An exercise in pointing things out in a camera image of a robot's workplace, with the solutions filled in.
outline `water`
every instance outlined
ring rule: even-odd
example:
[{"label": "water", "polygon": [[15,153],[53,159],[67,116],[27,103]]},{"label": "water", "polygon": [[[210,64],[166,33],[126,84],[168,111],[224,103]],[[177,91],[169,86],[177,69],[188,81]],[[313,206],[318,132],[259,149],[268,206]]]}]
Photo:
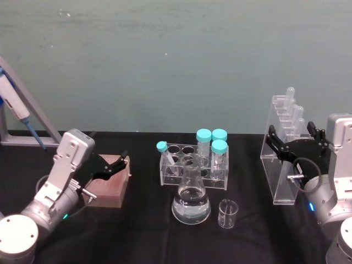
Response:
[{"label": "water", "polygon": [[199,224],[210,214],[210,203],[205,189],[179,188],[172,203],[172,213],[184,224]]}]

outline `blue pipette tip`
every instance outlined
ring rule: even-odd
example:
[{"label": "blue pipette tip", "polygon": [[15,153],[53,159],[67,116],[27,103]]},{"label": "blue pipette tip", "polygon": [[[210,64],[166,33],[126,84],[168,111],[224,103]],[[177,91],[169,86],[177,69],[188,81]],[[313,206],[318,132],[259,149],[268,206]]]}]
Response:
[{"label": "blue pipette tip", "polygon": [[40,139],[37,132],[34,130],[33,126],[29,123],[29,119],[28,118],[21,119],[21,122],[27,126],[28,130],[31,131],[33,137],[38,141],[42,149],[44,149],[45,152],[47,152],[46,146],[44,146],[43,141]]}]

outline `black table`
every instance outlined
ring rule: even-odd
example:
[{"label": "black table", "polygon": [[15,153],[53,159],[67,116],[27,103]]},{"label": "black table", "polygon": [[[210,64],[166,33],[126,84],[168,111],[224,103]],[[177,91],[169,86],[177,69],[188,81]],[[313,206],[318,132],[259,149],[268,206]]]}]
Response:
[{"label": "black table", "polygon": [[[324,238],[303,196],[295,206],[273,206],[262,164],[262,135],[229,135],[228,190],[207,189],[210,218],[179,223],[171,213],[174,186],[160,186],[155,145],[160,140],[195,144],[194,134],[97,133],[95,152],[128,150],[132,176],[121,209],[87,208],[63,220],[38,245],[35,263],[324,263]],[[48,174],[55,149],[0,147],[0,211],[19,213]],[[218,204],[239,205],[235,228],[217,224]]]}]

